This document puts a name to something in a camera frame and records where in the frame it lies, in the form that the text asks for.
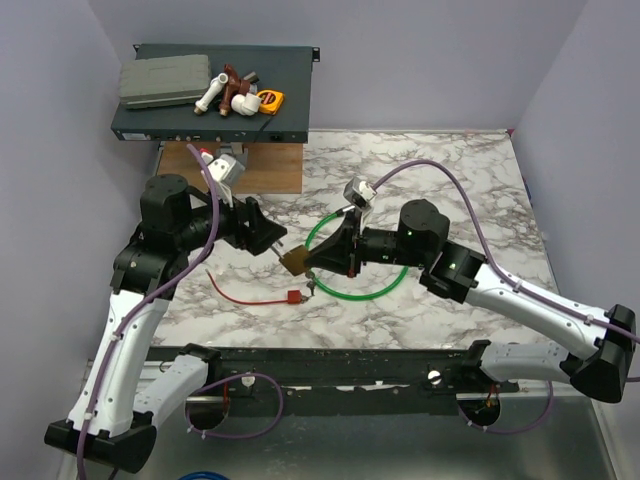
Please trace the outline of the silver key pair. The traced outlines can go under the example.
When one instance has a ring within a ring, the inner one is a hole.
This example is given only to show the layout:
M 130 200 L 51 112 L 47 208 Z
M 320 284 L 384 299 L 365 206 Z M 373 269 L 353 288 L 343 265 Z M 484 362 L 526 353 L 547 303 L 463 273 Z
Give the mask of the silver key pair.
M 316 276 L 311 270 L 309 270 L 305 273 L 305 277 L 307 279 L 306 287 L 309 289 L 309 295 L 313 297 L 315 295 L 317 285 Z

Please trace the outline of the green cable lock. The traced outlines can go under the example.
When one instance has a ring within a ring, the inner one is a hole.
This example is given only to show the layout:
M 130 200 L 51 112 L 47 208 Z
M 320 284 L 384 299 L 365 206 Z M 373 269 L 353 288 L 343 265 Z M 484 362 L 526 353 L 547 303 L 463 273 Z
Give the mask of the green cable lock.
M 343 207 L 322 218 L 308 233 L 305 240 L 305 247 L 307 249 L 310 249 L 312 240 L 317 236 L 320 230 L 323 227 L 325 227 L 328 223 L 332 222 L 333 220 L 343 217 L 348 210 L 349 210 L 349 207 Z M 395 290 L 403 282 L 403 280 L 408 274 L 408 271 L 409 271 L 409 268 L 404 267 L 400 271 L 398 276 L 389 285 L 383 287 L 380 290 L 374 291 L 373 293 L 367 293 L 367 294 L 348 294 L 348 293 L 337 291 L 335 289 L 330 288 L 329 286 L 326 286 L 321 280 L 317 279 L 313 273 L 311 273 L 310 280 L 313 283 L 315 288 L 318 288 L 320 291 L 328 294 L 333 298 L 336 298 L 339 300 L 345 300 L 349 302 L 368 302 L 368 301 L 373 301 L 375 299 L 383 297 L 391 293 L 393 290 Z

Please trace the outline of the brass padlock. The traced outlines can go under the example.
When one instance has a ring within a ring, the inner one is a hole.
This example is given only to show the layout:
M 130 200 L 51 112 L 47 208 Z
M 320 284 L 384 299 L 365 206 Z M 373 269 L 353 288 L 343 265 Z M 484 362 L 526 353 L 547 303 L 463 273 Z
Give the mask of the brass padlock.
M 278 244 L 272 245 L 270 249 L 278 257 L 279 263 L 292 276 L 306 275 L 309 271 L 305 264 L 309 257 L 309 250 L 304 245 L 299 245 L 287 252 L 284 252 Z

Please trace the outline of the red cable lock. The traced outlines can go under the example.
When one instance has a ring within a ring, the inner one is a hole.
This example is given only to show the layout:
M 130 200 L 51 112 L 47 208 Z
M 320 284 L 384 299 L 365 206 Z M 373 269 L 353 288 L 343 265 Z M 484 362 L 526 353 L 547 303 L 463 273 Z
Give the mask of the red cable lock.
M 219 294 L 223 299 L 234 303 L 236 305 L 242 306 L 269 306 L 269 305 L 301 305 L 301 297 L 304 295 L 300 290 L 288 290 L 286 295 L 282 298 L 277 299 L 258 299 L 258 300 L 245 300 L 235 298 L 226 292 L 224 292 L 219 286 L 218 282 L 215 280 L 213 274 L 207 270 L 207 277 L 211 282 L 211 285 L 215 292 Z

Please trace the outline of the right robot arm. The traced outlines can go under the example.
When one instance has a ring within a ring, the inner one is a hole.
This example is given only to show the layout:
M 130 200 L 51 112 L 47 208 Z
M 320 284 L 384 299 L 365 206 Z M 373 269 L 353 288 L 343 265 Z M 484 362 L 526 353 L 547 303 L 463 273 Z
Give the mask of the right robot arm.
M 431 294 L 490 310 L 546 337 L 540 344 L 477 342 L 460 379 L 480 392 L 494 382 L 538 380 L 571 385 L 606 403 L 621 401 L 639 341 L 632 310 L 576 303 L 492 264 L 448 238 L 450 221 L 427 200 L 405 203 L 394 231 L 363 228 L 350 211 L 304 264 L 353 278 L 367 263 L 420 269 Z

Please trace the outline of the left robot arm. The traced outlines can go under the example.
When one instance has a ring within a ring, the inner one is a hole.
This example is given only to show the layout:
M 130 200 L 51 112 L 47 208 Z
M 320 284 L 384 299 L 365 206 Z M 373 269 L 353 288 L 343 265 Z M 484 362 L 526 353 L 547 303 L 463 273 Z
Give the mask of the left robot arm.
M 140 223 L 114 261 L 105 331 L 83 391 L 44 438 L 79 463 L 90 460 L 128 473 L 143 468 L 160 426 L 190 394 L 209 395 L 221 385 L 220 352 L 189 344 L 168 371 L 144 391 L 137 389 L 177 284 L 217 240 L 258 256 L 287 233 L 256 199 L 225 203 L 177 174 L 148 180 L 140 211 Z

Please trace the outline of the white elbow fitting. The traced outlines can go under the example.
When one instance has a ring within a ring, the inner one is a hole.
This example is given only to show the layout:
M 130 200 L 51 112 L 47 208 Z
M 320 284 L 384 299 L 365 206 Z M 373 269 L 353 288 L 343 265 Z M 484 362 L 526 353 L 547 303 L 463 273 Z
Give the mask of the white elbow fitting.
M 231 100 L 231 108 L 242 116 L 253 116 L 259 112 L 261 98 L 255 94 L 236 94 Z

